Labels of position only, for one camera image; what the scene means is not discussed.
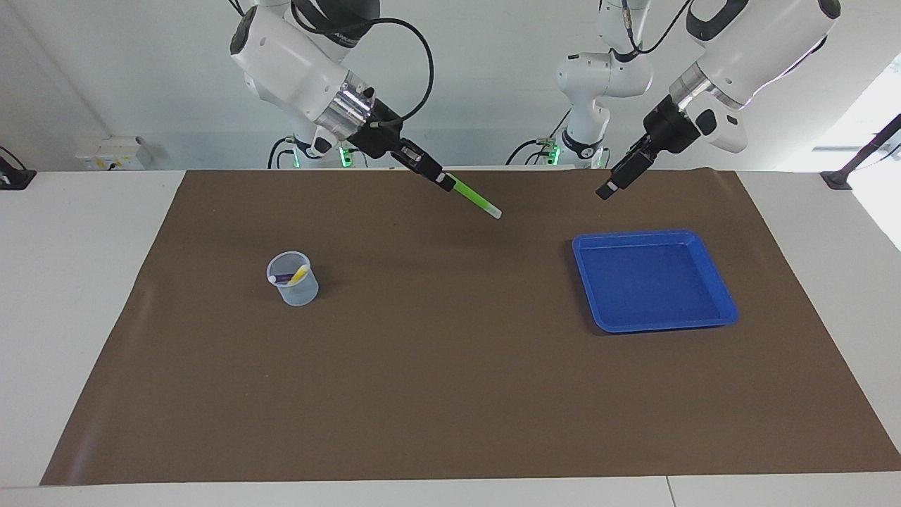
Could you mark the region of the green marker pen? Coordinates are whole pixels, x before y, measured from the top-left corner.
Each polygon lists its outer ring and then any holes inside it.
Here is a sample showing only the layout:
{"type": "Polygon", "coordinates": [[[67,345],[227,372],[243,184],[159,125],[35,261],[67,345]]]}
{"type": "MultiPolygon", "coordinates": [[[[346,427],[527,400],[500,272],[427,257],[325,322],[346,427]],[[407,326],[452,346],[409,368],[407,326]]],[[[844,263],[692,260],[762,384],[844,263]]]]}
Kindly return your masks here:
{"type": "Polygon", "coordinates": [[[477,193],[476,190],[473,190],[471,189],[471,187],[467,186],[467,184],[460,180],[459,177],[456,177],[454,175],[450,175],[449,177],[454,182],[454,192],[457,192],[458,194],[463,196],[463,198],[469,200],[469,202],[477,206],[477,208],[480,208],[486,214],[492,216],[492,218],[495,218],[496,220],[502,218],[503,212],[501,209],[493,205],[488,199],[480,195],[480,193],[477,193]]]}

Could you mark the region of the blue plastic tray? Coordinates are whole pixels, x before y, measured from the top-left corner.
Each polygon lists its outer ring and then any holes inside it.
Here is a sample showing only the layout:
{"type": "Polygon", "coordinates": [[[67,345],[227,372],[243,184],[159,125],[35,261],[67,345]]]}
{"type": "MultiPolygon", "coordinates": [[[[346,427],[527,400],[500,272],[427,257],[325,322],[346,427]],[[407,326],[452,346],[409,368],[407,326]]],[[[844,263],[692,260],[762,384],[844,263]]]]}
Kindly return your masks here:
{"type": "Polygon", "coordinates": [[[717,264],[693,231],[580,234],[572,251],[600,330],[704,330],[739,320],[717,264]]]}

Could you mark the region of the black stand with pole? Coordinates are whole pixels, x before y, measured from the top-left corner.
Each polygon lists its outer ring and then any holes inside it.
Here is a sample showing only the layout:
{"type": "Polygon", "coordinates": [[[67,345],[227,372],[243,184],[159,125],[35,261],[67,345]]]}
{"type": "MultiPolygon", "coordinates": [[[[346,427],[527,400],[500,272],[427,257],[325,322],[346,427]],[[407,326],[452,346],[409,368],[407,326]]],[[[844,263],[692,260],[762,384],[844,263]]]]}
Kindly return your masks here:
{"type": "Polygon", "coordinates": [[[834,171],[822,171],[820,173],[821,179],[825,182],[827,187],[830,187],[832,190],[838,190],[838,192],[850,192],[850,190],[852,190],[852,186],[850,186],[848,182],[850,174],[852,174],[853,171],[858,170],[868,157],[875,154],[879,148],[900,130],[901,113],[898,113],[887,125],[882,127],[874,135],[868,144],[863,145],[863,147],[860,148],[842,168],[834,171]]]}

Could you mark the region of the translucent plastic cup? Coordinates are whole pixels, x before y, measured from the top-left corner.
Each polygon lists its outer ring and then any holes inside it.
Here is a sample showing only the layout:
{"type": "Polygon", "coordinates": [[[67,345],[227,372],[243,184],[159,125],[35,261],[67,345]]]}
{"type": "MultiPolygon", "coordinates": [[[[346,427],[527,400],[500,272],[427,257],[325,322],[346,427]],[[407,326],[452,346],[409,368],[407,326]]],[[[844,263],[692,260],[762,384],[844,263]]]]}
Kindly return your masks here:
{"type": "Polygon", "coordinates": [[[311,260],[300,251],[285,251],[275,256],[267,265],[266,277],[273,274],[293,274],[303,264],[309,264],[310,270],[305,278],[296,284],[273,284],[283,302],[291,307],[303,307],[315,299],[319,292],[319,284],[313,274],[311,260]]]}

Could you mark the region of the brown table mat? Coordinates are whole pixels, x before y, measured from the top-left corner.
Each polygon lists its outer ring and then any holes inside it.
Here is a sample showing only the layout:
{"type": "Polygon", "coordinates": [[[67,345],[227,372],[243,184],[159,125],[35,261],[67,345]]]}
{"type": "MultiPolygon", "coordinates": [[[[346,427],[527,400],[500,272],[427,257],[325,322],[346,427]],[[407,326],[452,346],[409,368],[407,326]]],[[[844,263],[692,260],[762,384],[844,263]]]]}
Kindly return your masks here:
{"type": "Polygon", "coordinates": [[[739,177],[191,171],[42,484],[901,471],[739,177]],[[739,309],[599,330],[572,240],[698,233],[739,309]],[[285,251],[320,286],[267,280],[285,251]]]}

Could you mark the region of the black table clamp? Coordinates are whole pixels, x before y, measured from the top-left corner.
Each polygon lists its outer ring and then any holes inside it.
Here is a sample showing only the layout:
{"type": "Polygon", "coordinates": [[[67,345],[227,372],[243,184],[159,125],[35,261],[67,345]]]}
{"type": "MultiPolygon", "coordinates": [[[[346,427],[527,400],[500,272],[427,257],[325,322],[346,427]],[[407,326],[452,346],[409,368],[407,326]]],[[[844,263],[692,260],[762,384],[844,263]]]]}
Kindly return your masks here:
{"type": "Polygon", "coordinates": [[[37,175],[29,169],[12,151],[0,145],[0,190],[24,190],[37,175]]]}

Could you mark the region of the white wall outlet box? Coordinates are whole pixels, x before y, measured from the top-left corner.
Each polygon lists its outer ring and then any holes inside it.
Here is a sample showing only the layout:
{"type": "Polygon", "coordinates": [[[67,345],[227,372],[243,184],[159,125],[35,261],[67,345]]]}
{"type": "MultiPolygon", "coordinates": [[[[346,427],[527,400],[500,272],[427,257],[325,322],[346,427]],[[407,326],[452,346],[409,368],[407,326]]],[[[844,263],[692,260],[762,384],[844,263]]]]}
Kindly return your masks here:
{"type": "Polygon", "coordinates": [[[80,142],[75,157],[84,170],[148,170],[153,157],[139,136],[117,136],[80,142]]]}

